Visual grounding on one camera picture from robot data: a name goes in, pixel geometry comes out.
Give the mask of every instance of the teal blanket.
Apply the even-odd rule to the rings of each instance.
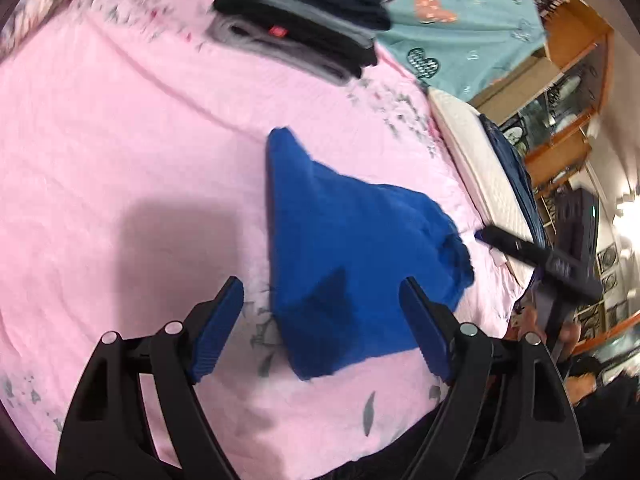
[[[468,101],[545,42],[533,0],[395,0],[378,40],[424,86]]]

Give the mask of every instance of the person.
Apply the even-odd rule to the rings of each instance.
[[[515,336],[520,340],[528,332],[535,332],[542,341],[546,342],[546,334],[538,326],[538,313],[533,304],[528,304],[524,308],[522,321]],[[566,373],[570,364],[568,358],[574,351],[578,341],[580,341],[580,324],[575,322],[565,323],[558,339],[564,343],[564,348],[558,361],[566,363],[561,365],[561,368],[566,368]],[[420,450],[437,413],[438,408],[427,413],[385,449],[363,457],[356,462],[347,462],[314,480],[400,480]]]

